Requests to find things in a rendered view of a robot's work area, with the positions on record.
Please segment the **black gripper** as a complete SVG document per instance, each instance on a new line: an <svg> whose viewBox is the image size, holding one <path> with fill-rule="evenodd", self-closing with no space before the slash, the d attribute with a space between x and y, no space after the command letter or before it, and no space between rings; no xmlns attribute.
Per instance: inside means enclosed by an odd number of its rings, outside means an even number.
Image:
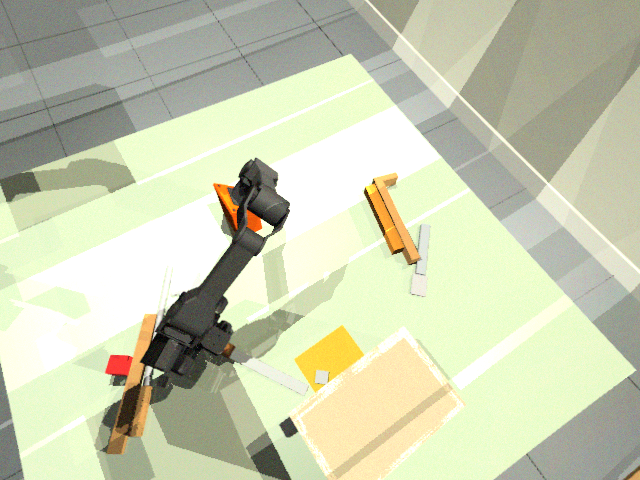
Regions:
<svg viewBox="0 0 640 480"><path fill-rule="evenodd" d="M217 322L218 319L220 318L221 314L224 312L224 310L226 309L227 305L229 304L229 300L227 297L225 297L223 295L223 297L220 299L220 301L218 302L216 308L215 308L215 315L214 315L214 320L213 320L213 324L215 323L215 321ZM173 367L171 369L171 372L179 375L179 376L184 376L186 374L186 372L188 372L189 368L191 367L193 360L196 359L197 355L199 354L201 349L197 349L195 347L193 347L192 349L185 346L183 347L180 355L177 356Z"/></svg>

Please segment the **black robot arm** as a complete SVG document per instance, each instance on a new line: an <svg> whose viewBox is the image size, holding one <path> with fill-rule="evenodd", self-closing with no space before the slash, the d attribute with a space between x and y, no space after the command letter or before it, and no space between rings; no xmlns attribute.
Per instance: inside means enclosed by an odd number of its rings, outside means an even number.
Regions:
<svg viewBox="0 0 640 480"><path fill-rule="evenodd" d="M184 345L204 349L219 356L234 331L227 320L213 324L215 308L247 266L259 255L267 239L283 229L290 202L277 194L279 173L259 158L249 160L240 179L228 193L237 209L237 231L231 245L197 287L183 291L160 321L151 344L140 363L169 374ZM264 238L247 227L247 210L271 226Z"/></svg>

